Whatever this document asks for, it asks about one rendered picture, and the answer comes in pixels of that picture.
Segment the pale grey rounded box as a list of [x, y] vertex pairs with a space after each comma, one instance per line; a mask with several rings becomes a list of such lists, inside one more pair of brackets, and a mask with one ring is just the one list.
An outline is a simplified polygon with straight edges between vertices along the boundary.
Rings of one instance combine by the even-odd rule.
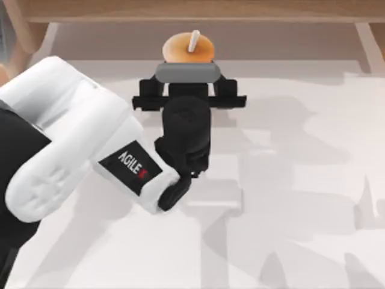
[[215, 63], [161, 63], [155, 78], [161, 83], [213, 83], [221, 76]]

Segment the white peg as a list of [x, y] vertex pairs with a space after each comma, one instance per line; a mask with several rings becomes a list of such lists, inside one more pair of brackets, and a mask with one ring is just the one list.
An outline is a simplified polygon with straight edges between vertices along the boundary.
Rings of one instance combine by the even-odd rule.
[[192, 31], [191, 37], [189, 40], [189, 44], [188, 44], [188, 52], [189, 53], [193, 53], [195, 51], [196, 46], [197, 46], [198, 41], [199, 41], [199, 37], [200, 37], [200, 31], [199, 30]]

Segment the wooden shelf unit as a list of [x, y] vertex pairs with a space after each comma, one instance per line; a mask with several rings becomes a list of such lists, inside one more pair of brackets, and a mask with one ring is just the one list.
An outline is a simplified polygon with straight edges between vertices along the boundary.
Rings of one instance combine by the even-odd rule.
[[51, 22], [244, 20], [368, 23], [385, 59], [385, 0], [0, 0], [16, 32], [0, 83], [21, 73]]

